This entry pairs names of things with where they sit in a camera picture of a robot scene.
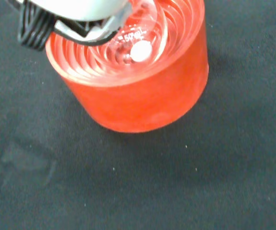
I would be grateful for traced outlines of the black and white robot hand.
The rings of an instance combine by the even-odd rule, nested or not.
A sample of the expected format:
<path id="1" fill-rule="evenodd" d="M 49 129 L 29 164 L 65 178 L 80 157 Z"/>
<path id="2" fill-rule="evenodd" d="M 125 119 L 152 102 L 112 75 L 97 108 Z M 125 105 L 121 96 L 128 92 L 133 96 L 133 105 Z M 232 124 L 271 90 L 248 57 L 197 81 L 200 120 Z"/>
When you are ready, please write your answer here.
<path id="1" fill-rule="evenodd" d="M 56 33 L 84 46 L 112 40 L 132 14 L 128 0 L 9 0 L 19 14 L 17 41 L 42 51 Z"/>

